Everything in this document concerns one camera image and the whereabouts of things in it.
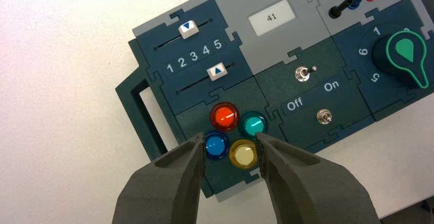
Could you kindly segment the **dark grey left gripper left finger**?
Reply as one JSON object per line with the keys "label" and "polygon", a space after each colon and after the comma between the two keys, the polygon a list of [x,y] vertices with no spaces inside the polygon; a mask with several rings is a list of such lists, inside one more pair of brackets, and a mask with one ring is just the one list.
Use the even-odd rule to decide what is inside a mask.
{"label": "dark grey left gripper left finger", "polygon": [[205,134],[200,132],[130,176],[112,222],[196,223],[204,175]]}

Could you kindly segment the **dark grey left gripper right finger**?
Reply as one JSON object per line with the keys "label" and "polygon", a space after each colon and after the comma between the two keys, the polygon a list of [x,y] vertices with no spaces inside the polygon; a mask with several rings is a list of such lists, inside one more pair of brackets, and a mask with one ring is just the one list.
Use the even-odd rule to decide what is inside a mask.
{"label": "dark grey left gripper right finger", "polygon": [[345,167],[264,133],[256,138],[278,223],[380,223],[369,193]]}

